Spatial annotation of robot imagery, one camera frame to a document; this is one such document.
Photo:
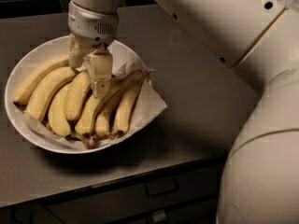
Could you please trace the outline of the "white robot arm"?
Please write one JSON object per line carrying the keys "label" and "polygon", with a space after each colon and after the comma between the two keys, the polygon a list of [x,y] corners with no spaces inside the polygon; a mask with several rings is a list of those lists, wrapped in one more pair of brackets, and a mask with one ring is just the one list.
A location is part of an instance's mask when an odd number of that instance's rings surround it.
{"label": "white robot arm", "polygon": [[167,108],[125,142],[71,162],[84,224],[299,224],[298,73],[256,94],[158,6],[124,7],[121,40],[158,72]]}

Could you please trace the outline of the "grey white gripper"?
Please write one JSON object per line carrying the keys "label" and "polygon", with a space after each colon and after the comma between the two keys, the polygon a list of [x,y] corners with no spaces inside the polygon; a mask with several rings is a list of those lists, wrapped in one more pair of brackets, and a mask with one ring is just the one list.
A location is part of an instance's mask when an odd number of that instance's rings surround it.
{"label": "grey white gripper", "polygon": [[68,63],[72,69],[85,66],[91,80],[93,97],[104,97],[112,78],[113,56],[108,47],[116,38],[119,16],[97,13],[69,3],[68,26],[70,29]]}

